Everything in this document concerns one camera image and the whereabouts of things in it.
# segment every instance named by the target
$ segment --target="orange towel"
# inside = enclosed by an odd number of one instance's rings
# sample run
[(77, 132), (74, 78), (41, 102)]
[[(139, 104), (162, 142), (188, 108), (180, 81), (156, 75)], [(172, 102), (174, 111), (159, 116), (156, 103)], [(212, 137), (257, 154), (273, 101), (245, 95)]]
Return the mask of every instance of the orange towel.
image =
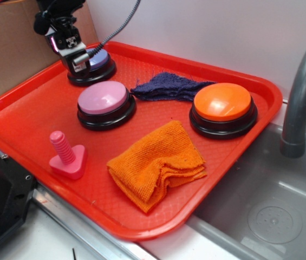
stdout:
[(145, 213), (177, 187), (206, 176), (204, 159), (179, 121), (171, 121), (107, 163), (119, 188)]

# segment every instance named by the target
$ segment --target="cardboard box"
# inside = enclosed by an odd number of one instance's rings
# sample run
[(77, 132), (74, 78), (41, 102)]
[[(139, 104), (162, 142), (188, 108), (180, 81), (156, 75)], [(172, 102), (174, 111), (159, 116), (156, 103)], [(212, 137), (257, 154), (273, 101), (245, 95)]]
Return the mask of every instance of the cardboard box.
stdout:
[[(59, 60), (33, 30), (35, 0), (0, 4), (0, 95)], [(97, 41), (87, 5), (74, 13), (85, 44)]]

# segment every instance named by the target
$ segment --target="metal sink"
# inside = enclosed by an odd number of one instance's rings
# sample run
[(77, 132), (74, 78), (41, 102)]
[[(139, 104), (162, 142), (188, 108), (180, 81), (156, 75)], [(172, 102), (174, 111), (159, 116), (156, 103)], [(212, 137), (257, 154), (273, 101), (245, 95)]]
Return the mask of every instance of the metal sink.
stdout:
[(188, 221), (242, 259), (306, 259), (306, 150), (282, 156), (281, 131), (270, 124)]

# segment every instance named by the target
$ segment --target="red tray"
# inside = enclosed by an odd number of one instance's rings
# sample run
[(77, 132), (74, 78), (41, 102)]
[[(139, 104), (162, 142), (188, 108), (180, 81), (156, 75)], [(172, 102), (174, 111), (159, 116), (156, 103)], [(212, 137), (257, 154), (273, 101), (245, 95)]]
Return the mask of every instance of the red tray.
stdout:
[[(46, 187), (72, 204), (111, 234), (132, 241), (157, 237), (185, 222), (226, 171), (255, 140), (282, 104), (279, 89), (267, 80), (192, 62), (129, 45), (111, 42), (107, 51), (116, 62), (111, 80), (128, 89), (154, 75), (176, 73), (195, 81), (231, 82), (242, 85), (258, 108), (258, 121), (245, 136), (211, 140), (195, 133), (189, 123), (189, 102), (140, 101), (133, 118), (119, 128), (93, 132), (77, 119), (77, 99), (83, 87), (72, 86), (61, 62), (56, 62), (0, 96), (0, 150), (28, 169)], [(149, 214), (138, 209), (116, 186), (106, 163), (158, 127), (179, 120), (203, 155), (206, 178), (171, 188)], [(49, 135), (65, 133), (71, 146), (88, 151), (86, 172), (79, 180), (52, 173), (49, 159), (55, 150)]]

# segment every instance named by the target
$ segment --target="pink bolt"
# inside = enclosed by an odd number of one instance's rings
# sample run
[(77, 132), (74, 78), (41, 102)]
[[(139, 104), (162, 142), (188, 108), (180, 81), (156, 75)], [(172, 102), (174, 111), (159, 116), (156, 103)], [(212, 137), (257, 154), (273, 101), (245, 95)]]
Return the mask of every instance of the pink bolt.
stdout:
[(87, 153), (85, 147), (76, 145), (71, 148), (61, 131), (52, 132), (49, 139), (58, 154), (49, 161), (52, 170), (74, 180), (81, 178), (86, 165)]

